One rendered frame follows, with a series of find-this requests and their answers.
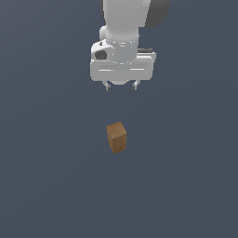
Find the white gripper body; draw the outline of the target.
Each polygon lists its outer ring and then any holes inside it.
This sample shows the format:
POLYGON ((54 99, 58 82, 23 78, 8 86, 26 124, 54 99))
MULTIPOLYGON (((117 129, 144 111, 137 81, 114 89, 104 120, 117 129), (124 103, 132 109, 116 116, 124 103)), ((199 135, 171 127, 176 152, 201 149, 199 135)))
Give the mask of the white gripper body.
POLYGON ((112 42, 100 40, 91 47, 90 76, 93 81, 108 81, 123 85, 135 80, 152 78, 156 52, 152 49, 138 48, 138 42, 112 42))

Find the brown wooden block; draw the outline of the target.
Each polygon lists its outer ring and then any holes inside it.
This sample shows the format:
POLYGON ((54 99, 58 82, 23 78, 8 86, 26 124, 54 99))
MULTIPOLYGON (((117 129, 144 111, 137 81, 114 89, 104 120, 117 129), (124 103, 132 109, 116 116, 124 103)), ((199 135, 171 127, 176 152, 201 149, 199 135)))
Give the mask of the brown wooden block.
POLYGON ((121 122, 106 126, 109 145, 113 153, 126 148, 126 130, 121 122))

